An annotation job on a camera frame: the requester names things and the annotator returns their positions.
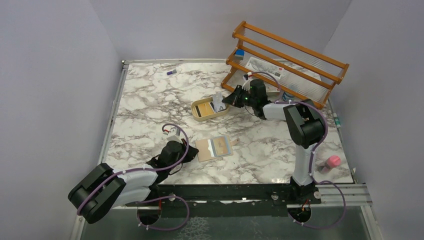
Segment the beige card holder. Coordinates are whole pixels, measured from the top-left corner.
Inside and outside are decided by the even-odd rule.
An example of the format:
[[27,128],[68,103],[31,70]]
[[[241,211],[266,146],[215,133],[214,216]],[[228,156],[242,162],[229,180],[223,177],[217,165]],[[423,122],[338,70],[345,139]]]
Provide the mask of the beige card holder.
[[[240,139],[239,138],[235,138],[234,140],[231,140],[229,138],[228,135],[223,135],[223,136],[227,136],[229,141],[230,141],[230,145],[231,145],[231,154],[227,155],[227,156],[231,156],[233,155],[233,147],[236,146],[239,142]],[[195,142],[195,147],[199,150],[197,157],[198,157],[198,161],[201,162],[206,162],[206,161],[210,161],[210,160],[215,160],[215,159],[219,159],[219,158],[223,158],[223,157],[227,157],[227,156],[222,156],[222,157],[213,157],[211,156],[210,151],[208,150],[208,139],[201,139],[201,140],[197,140]]]

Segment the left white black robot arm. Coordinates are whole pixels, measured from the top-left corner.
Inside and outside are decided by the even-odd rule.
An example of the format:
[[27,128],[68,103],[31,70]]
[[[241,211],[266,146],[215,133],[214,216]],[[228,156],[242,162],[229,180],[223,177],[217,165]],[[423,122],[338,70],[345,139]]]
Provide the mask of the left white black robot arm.
[[145,201],[153,186],[170,176],[178,165],[191,162],[199,152],[186,142],[171,140],[159,155],[138,169],[117,170],[101,163],[69,192],[67,198],[79,216],[94,224],[114,207]]

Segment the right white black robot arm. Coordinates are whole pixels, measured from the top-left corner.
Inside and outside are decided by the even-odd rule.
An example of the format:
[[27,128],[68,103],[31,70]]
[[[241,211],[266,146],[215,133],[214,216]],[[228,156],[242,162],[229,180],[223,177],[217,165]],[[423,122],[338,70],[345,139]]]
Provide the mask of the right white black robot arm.
[[230,95],[222,99],[222,103],[236,108],[251,107],[254,115],[262,120],[285,121],[291,140],[296,145],[292,180],[298,186],[314,182],[316,149],[328,134],[328,124],[311,99],[271,101],[264,82],[253,79],[249,82],[249,90],[237,85]]

